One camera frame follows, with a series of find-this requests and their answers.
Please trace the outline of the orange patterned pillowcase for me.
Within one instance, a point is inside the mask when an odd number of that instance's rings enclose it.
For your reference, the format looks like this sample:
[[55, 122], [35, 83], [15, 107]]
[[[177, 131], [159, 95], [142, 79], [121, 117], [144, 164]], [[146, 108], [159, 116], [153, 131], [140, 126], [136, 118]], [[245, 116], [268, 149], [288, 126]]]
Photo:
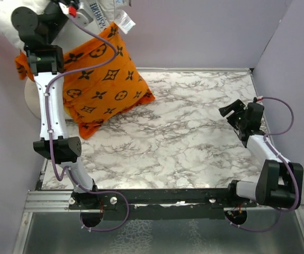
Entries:
[[100, 36], [114, 47], [91, 39], [64, 54], [64, 71], [80, 70], [64, 77], [64, 110], [78, 124], [83, 139], [89, 139], [112, 116], [155, 100], [118, 26], [112, 23]]

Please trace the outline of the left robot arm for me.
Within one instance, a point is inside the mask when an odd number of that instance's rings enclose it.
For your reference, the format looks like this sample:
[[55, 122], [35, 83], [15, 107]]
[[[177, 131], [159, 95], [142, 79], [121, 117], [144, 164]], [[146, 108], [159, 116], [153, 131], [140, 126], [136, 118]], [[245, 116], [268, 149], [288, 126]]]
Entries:
[[62, 48], [53, 44], [69, 18], [83, 25], [84, 15], [86, 9], [81, 1], [50, 1], [42, 14], [25, 6], [16, 8], [11, 21], [24, 43], [26, 60], [39, 93], [41, 132], [33, 148], [51, 161], [58, 181], [67, 175], [73, 183], [69, 204], [92, 209], [101, 200], [81, 161], [81, 140], [70, 137], [67, 131], [62, 99], [65, 61]]

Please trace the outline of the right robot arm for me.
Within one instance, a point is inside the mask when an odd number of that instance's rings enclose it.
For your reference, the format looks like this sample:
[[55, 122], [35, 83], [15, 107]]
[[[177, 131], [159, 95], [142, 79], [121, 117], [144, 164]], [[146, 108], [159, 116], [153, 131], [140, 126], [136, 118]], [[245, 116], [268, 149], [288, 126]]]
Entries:
[[283, 156], [270, 142], [270, 134], [261, 130], [264, 106], [260, 101], [256, 97], [245, 105], [238, 99], [219, 109], [243, 146], [263, 165], [258, 181], [233, 180], [226, 201], [238, 207], [248, 199], [279, 211], [292, 211], [301, 203], [303, 166]]

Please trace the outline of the white pillow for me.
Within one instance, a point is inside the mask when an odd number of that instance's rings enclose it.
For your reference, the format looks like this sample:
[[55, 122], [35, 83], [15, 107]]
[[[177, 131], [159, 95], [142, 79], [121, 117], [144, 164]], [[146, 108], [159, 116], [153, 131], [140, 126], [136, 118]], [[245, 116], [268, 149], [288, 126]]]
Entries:
[[[48, 3], [46, 0], [0, 1], [0, 34], [6, 37], [17, 49], [23, 50], [24, 43], [20, 40], [17, 30], [12, 25], [11, 14], [20, 6], [29, 7], [39, 14], [44, 10], [44, 4], [46, 3]], [[110, 24], [114, 23], [114, 1], [87, 1], [87, 3], [95, 19], [86, 26], [86, 29], [94, 34], [100, 34]], [[53, 41], [53, 44], [62, 47], [63, 52], [66, 53], [92, 38], [91, 35], [83, 32], [69, 20]]]

